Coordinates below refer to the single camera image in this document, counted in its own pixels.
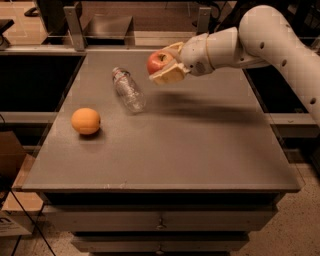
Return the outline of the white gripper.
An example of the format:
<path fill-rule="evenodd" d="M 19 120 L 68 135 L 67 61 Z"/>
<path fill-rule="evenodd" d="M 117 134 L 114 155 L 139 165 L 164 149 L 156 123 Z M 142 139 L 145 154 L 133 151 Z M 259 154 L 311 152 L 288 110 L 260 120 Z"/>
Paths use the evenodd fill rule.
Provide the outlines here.
<path fill-rule="evenodd" d="M 182 81 L 190 73 L 202 76 L 214 71 L 207 53 L 207 33 L 192 37 L 185 44 L 176 42 L 162 48 L 162 51 L 173 57 L 179 57 L 182 63 L 173 63 L 149 76 L 157 85 L 171 84 Z"/>

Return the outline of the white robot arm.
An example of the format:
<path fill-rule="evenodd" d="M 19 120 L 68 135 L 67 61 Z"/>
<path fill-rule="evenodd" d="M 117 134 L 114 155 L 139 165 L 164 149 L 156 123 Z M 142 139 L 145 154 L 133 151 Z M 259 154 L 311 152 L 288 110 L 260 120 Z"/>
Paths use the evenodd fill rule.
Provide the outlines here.
<path fill-rule="evenodd" d="M 188 74 L 210 74 L 223 67 L 271 65 L 320 125 L 320 56 L 300 41 L 289 22 L 271 6 L 253 7 L 237 27 L 177 42 L 156 51 L 153 57 L 160 60 L 160 65 L 148 73 L 157 85 L 179 82 Z"/>

